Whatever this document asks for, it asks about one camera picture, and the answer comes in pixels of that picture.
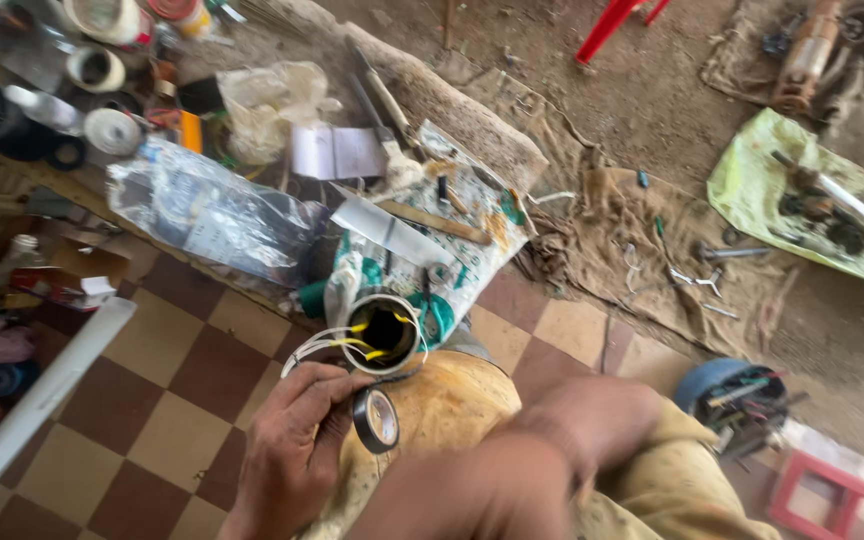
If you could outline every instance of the white plastic bag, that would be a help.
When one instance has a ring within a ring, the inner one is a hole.
[[[243,162],[262,166],[282,156],[290,123],[324,125],[319,112],[342,109],[326,97],[326,72],[311,61],[280,61],[271,67],[224,71],[216,75],[232,123],[228,147]]]

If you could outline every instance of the wooden stick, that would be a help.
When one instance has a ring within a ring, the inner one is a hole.
[[[455,2],[456,0],[445,0],[445,17],[442,27],[445,32],[441,37],[441,47],[443,49],[452,48],[452,23],[455,22]]]
[[[488,234],[485,230],[470,227],[466,224],[459,223],[458,221],[452,221],[451,219],[446,219],[442,216],[432,215],[428,212],[423,212],[422,210],[415,209],[414,207],[408,204],[403,204],[402,202],[382,201],[378,203],[378,208],[391,215],[398,216],[406,221],[411,221],[419,225],[431,227],[432,229],[438,229],[439,231],[442,231],[444,233],[455,235],[460,239],[469,240],[475,242],[476,244],[489,246],[492,245],[493,242],[492,236]]]

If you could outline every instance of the finger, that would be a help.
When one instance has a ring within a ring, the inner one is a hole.
[[[315,446],[309,456],[310,470],[321,473],[338,467],[342,443],[352,424],[353,399],[349,397],[333,406],[318,424]]]
[[[349,372],[338,366],[319,362],[304,362],[272,387],[264,407],[285,409],[319,381],[348,377]]]
[[[369,385],[367,376],[346,375],[319,380],[289,405],[289,421],[296,430],[311,429],[326,419],[332,407],[345,401],[359,388]]]

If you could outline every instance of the white plastic pipe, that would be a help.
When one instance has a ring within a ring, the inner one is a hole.
[[[133,301],[106,300],[6,414],[0,423],[0,475],[135,312]]]

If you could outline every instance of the pink plastic stool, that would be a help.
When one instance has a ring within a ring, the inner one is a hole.
[[[658,17],[659,13],[666,8],[669,1],[670,0],[658,0],[658,3],[655,4],[652,12],[649,13],[649,16],[645,17],[646,26],[651,25],[652,21],[656,20],[656,17]],[[593,56],[595,56],[595,53],[598,52],[599,48],[602,47],[602,44],[606,43],[609,36],[618,30],[618,27],[622,26],[622,23],[629,17],[632,9],[643,2],[648,2],[648,0],[611,0],[611,2],[606,6],[606,10],[602,11],[602,16],[600,16],[599,21],[595,23],[595,27],[592,28],[588,37],[585,38],[585,43],[582,43],[582,48],[579,49],[578,53],[575,53],[575,60],[582,64],[588,64],[589,60],[591,60]]]

